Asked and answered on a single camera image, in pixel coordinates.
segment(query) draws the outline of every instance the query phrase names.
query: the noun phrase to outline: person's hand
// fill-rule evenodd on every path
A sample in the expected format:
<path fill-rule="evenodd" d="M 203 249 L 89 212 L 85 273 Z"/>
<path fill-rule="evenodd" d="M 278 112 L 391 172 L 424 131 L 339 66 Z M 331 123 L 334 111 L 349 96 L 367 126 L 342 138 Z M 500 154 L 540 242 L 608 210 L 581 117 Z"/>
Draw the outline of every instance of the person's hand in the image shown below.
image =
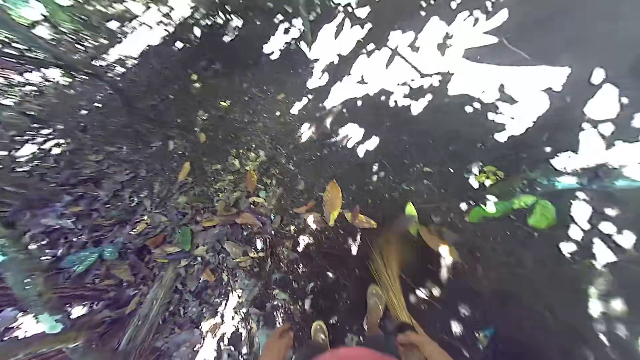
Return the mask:
<path fill-rule="evenodd" d="M 429 360 L 452 360 L 451 356 L 433 341 L 429 336 L 407 331 L 399 334 L 396 338 L 400 353 L 403 356 L 405 350 L 410 351 L 417 348 L 420 353 Z"/>
<path fill-rule="evenodd" d="M 260 360 L 286 360 L 287 353 L 293 347 L 291 324 L 286 323 L 275 329 L 264 343 Z"/>

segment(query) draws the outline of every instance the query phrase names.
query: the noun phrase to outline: broom bristles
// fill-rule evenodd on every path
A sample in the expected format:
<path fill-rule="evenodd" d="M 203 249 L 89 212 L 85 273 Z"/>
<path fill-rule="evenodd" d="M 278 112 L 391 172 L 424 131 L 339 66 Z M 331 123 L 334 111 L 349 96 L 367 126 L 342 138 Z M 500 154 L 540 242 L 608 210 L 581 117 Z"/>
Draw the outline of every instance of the broom bristles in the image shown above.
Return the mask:
<path fill-rule="evenodd" d="M 399 233 L 383 235 L 373 246 L 373 256 L 369 262 L 371 272 L 387 300 L 391 315 L 400 322 L 413 325 L 419 334 L 424 334 L 420 325 L 406 308 L 400 273 L 404 267 L 404 236 Z"/>

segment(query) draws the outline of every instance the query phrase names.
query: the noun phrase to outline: foot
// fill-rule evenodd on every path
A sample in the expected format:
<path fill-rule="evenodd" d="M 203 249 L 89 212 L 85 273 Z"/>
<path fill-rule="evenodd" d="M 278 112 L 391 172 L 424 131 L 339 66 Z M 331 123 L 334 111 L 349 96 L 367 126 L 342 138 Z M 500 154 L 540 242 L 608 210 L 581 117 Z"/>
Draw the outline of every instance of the foot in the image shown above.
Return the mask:
<path fill-rule="evenodd" d="M 369 289 L 367 289 L 367 314 L 364 318 L 367 334 L 374 335 L 380 332 L 380 319 L 386 305 L 387 301 L 382 289 L 376 284 L 369 285 Z"/>
<path fill-rule="evenodd" d="M 311 325 L 311 340 L 329 349 L 329 330 L 326 329 L 324 321 L 316 320 Z"/>

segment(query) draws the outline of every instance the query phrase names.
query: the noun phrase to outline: broom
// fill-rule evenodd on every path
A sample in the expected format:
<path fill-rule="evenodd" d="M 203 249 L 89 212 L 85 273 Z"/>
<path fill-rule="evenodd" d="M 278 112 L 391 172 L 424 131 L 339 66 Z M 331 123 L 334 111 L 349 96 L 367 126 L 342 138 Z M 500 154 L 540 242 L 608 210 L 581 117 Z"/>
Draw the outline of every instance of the broom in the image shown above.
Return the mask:
<path fill-rule="evenodd" d="M 411 245 L 405 239 L 409 221 L 413 220 L 402 217 L 374 242 L 369 267 L 385 295 L 391 316 L 397 321 L 411 324 L 416 332 L 424 334 L 406 308 L 400 285 L 400 273 L 406 260 L 405 254 Z"/>

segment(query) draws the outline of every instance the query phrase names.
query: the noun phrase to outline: person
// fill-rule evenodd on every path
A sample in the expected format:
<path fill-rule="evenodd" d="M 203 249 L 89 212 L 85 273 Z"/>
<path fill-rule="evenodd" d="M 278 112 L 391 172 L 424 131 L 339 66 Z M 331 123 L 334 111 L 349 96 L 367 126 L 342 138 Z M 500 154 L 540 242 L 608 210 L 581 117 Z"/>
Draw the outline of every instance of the person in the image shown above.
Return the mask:
<path fill-rule="evenodd" d="M 311 341 L 295 351 L 295 360 L 393 360 L 415 359 L 414 355 L 428 360 L 452 360 L 438 343 L 429 336 L 415 331 L 405 331 L 397 337 L 386 336 L 380 330 L 380 320 L 385 310 L 385 296 L 376 284 L 367 290 L 367 314 L 364 325 L 366 337 L 361 347 L 329 347 L 329 332 L 324 322 L 311 325 Z M 259 360 L 286 360 L 293 347 L 291 324 L 275 329 L 265 342 Z"/>

